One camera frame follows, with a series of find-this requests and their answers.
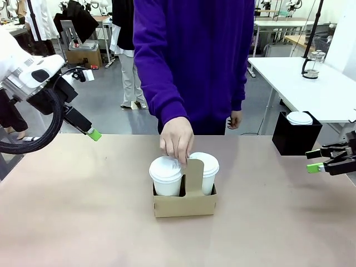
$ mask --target paper cup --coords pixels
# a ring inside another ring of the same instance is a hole
[[[299,111],[294,111],[294,112],[291,112],[290,114],[288,114],[287,120],[292,125],[312,125],[313,124],[313,118],[309,114],[307,114],[305,112],[299,112]]]
[[[158,195],[179,196],[182,168],[177,160],[171,157],[159,157],[152,162],[149,173]]]
[[[195,152],[191,154],[189,158],[201,160],[204,163],[201,189],[204,195],[211,195],[215,175],[219,171],[219,162],[214,156],[203,152]]]

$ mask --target cardboard cup holder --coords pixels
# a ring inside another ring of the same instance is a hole
[[[203,194],[201,190],[203,171],[204,163],[201,160],[188,159],[179,196],[158,196],[153,185],[155,217],[214,214],[217,201],[215,184],[210,196]]]
[[[286,112],[279,114],[272,142],[282,156],[304,156],[307,151],[313,150],[323,125],[311,115],[311,125],[292,125],[286,117]]]

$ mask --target shoe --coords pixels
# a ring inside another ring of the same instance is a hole
[[[11,134],[11,133],[15,132],[15,130],[12,127],[4,128],[4,129],[7,134]]]
[[[19,132],[16,140],[22,140],[25,136],[26,136],[25,131]]]
[[[122,108],[131,108],[131,107],[125,106],[124,104],[121,104],[120,107],[122,107]]]
[[[135,101],[135,104],[141,108],[147,108],[146,103],[141,103],[141,102]]]

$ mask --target white pants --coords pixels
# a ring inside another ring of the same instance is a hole
[[[122,104],[131,107],[131,101],[146,103],[144,93],[141,89],[141,81],[134,64],[134,58],[125,54],[119,54],[122,71],[123,102]]]

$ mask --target person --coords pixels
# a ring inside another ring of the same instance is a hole
[[[18,132],[17,140],[26,136],[27,123],[15,106],[10,103],[5,89],[0,89],[0,125],[8,134]]]
[[[25,23],[29,34],[29,43],[32,47],[32,54],[36,56],[51,56],[56,54],[52,39],[59,35],[55,23],[53,22],[51,11],[46,0],[31,0],[33,13],[36,16],[39,35],[37,36],[31,13],[26,4]]]
[[[194,135],[242,120],[254,0],[135,0],[135,62],[160,147],[186,164]]]
[[[112,0],[112,38],[110,50],[120,59],[123,84],[121,107],[131,108],[131,101],[146,108],[146,100],[141,89],[141,81],[134,64],[132,38],[134,35],[133,0]]]

